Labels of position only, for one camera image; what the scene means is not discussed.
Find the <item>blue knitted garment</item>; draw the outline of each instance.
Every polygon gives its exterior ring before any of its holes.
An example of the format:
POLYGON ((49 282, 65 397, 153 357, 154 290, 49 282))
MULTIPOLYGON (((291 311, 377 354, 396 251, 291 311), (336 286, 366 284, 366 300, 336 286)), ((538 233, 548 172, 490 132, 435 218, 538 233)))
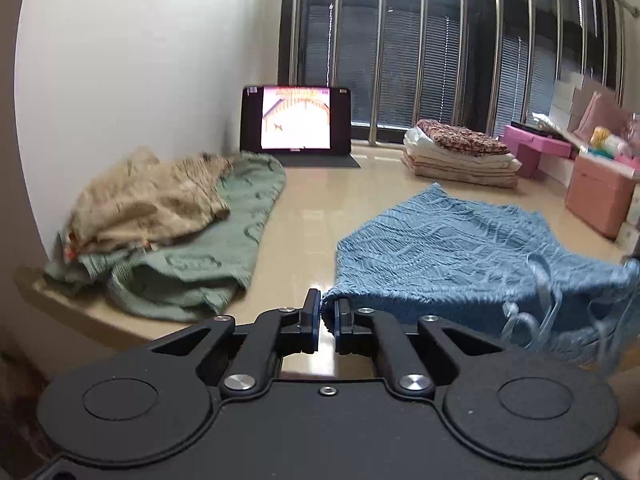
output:
POLYGON ((322 304, 328 309, 334 300, 348 298, 352 308, 386 310, 401 323, 435 314, 500 336, 506 301, 538 322, 545 317, 527 264, 531 254, 546 261, 561 292, 545 351, 586 364, 615 332, 627 340, 636 332, 638 265, 570 253, 540 213, 459 200, 439 184, 338 243, 336 284, 322 304))

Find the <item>wooden table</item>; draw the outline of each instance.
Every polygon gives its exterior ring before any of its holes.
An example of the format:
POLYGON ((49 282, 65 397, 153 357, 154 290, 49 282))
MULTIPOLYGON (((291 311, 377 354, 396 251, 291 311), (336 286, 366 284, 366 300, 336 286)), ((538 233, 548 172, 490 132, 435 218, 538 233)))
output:
MULTIPOLYGON (((308 288, 328 290, 334 282, 335 247, 363 222, 434 182, 413 176, 399 150, 354 146, 361 169, 287 168, 287 185, 276 203, 260 243, 248 292, 226 311, 236 323, 251 323, 261 312, 281 306, 301 307, 308 288)), ((621 251, 569 213, 564 189, 551 182, 521 179, 515 190, 441 181, 453 196, 495 204, 517 204, 542 212, 558 239, 571 251, 618 262, 621 251)), ((53 290, 37 269, 18 269, 15 281, 33 306, 116 350, 164 336, 185 325, 144 319, 111 306, 102 294, 68 298, 53 290)), ((640 346, 628 351, 622 368, 640 364, 640 346)), ((323 330, 319 351, 284 359, 283 371, 318 376, 367 376, 369 362, 333 352, 333 338, 323 330)))

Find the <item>green garment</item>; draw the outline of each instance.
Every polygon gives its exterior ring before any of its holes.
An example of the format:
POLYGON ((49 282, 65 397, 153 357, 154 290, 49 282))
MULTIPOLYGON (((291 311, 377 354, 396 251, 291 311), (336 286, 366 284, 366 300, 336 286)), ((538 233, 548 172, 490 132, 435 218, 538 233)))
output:
POLYGON ((84 254, 46 274, 68 294, 106 281, 108 296, 137 316, 197 322, 220 314, 239 288, 249 287, 258 244, 286 176, 270 155, 241 153, 218 184, 229 207, 226 220, 157 251, 84 254))

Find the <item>display screen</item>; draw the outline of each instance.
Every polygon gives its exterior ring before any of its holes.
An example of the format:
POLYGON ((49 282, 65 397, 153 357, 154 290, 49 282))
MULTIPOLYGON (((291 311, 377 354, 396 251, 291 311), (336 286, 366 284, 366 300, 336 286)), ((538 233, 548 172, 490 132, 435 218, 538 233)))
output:
POLYGON ((330 149, 329 89, 265 86, 264 150, 330 149))

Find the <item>pink toy table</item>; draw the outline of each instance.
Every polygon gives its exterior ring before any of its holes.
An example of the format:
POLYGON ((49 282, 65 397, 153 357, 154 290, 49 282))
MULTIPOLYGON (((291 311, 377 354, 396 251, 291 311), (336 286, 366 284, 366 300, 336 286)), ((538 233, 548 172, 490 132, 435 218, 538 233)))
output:
POLYGON ((571 144, 526 132, 513 126, 505 126, 502 137, 511 153, 522 163, 517 175, 531 178, 538 167, 541 153, 570 158, 571 144))

